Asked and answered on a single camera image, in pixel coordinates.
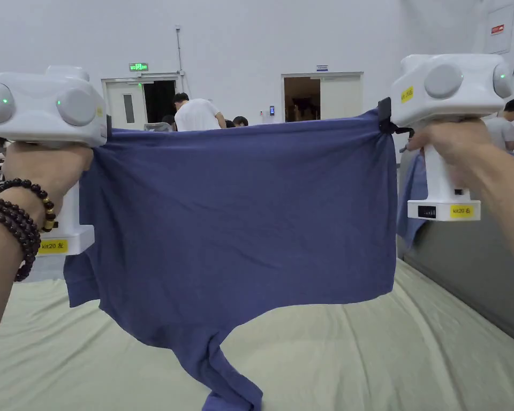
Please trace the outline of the person's left hand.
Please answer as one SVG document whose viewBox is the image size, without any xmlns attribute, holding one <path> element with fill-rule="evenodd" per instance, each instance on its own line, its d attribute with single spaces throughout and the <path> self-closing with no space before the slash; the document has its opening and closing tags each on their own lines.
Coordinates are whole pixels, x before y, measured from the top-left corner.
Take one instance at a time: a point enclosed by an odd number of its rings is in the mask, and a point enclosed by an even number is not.
<svg viewBox="0 0 514 411">
<path fill-rule="evenodd" d="M 50 149 L 15 142 L 7 148 L 2 170 L 6 179 L 20 178 L 40 185 L 60 208 L 68 191 L 90 168 L 93 157 L 92 149 L 77 144 Z"/>
</svg>

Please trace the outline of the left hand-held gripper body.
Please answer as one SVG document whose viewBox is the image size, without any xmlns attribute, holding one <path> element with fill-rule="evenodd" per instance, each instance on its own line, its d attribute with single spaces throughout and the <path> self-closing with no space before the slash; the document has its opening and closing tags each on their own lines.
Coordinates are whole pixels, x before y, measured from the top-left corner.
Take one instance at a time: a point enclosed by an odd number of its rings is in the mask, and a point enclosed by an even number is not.
<svg viewBox="0 0 514 411">
<path fill-rule="evenodd" d="M 0 137 L 48 149 L 106 143 L 111 120 L 89 75 L 74 66 L 50 66 L 44 74 L 0 73 Z M 79 221 L 79 186 L 66 193 L 60 212 L 42 235 L 39 256 L 71 256 L 95 241 L 94 227 Z"/>
</svg>

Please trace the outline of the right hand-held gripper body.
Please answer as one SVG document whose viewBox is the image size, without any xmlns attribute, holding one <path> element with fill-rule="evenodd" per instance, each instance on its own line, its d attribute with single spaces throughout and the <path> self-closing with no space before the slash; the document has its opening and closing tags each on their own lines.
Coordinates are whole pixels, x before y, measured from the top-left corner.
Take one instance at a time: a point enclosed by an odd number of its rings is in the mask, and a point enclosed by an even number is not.
<svg viewBox="0 0 514 411">
<path fill-rule="evenodd" d="M 410 55 L 390 95 L 379 101 L 379 123 L 410 127 L 414 133 L 435 121 L 460 122 L 499 112 L 512 93 L 505 60 L 494 54 Z M 475 221 L 481 203 L 450 178 L 433 147 L 424 149 L 427 190 L 424 200 L 409 200 L 409 218 Z"/>
</svg>

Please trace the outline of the person's right hand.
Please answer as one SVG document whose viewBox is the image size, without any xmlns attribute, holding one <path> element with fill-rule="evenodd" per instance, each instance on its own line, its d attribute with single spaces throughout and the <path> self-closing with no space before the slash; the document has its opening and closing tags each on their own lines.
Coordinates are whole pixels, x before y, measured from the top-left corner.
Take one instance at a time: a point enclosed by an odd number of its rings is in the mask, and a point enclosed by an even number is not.
<svg viewBox="0 0 514 411">
<path fill-rule="evenodd" d="M 472 156 L 491 145 L 486 125 L 480 119 L 463 122 L 436 121 L 416 131 L 409 138 L 409 151 L 424 153 L 433 147 L 445 161 L 450 178 L 460 186 L 468 187 L 467 169 L 472 166 Z"/>
</svg>

